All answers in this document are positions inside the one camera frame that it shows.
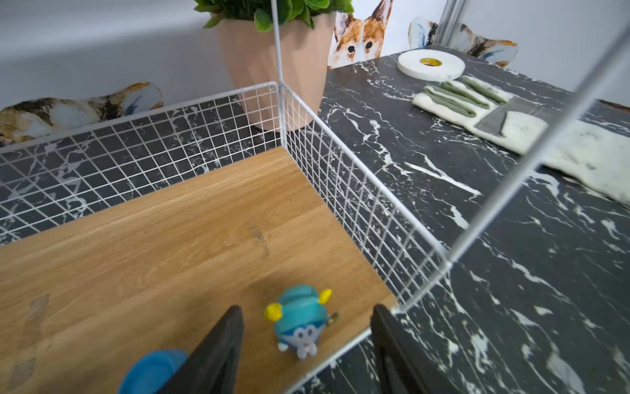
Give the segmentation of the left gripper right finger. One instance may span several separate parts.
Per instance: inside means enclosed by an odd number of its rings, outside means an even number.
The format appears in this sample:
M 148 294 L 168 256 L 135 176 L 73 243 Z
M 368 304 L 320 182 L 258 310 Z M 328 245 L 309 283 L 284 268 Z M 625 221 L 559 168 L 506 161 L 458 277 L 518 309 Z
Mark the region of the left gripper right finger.
M 383 393 L 458 393 L 384 305 L 373 308 L 373 353 Z

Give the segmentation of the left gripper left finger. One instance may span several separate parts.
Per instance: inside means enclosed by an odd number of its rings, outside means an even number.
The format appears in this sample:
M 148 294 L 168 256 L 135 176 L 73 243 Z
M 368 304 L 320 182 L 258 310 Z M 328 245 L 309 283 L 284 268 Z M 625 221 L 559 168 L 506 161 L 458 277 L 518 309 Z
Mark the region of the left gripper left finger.
M 233 393 L 243 337 L 243 313 L 233 305 L 159 392 Z

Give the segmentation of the blue doraemon figure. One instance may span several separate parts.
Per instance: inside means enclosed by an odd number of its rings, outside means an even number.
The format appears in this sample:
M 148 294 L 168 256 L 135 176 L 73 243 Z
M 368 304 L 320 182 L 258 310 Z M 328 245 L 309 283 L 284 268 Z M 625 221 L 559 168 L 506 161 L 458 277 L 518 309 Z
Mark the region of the blue doraemon figure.
M 180 349 L 153 351 L 137 361 L 118 388 L 120 394 L 156 393 L 188 358 Z

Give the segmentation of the teal small toy figure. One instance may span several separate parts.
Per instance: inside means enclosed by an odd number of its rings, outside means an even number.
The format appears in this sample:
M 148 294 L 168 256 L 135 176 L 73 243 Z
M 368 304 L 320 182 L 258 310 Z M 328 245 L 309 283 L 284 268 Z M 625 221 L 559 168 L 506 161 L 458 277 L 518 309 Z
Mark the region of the teal small toy figure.
M 318 341 L 329 324 L 326 305 L 331 295 L 331 289 L 319 292 L 310 285 L 298 285 L 266 306 L 263 316 L 273 323 L 278 351 L 295 349 L 302 361 L 318 354 Z

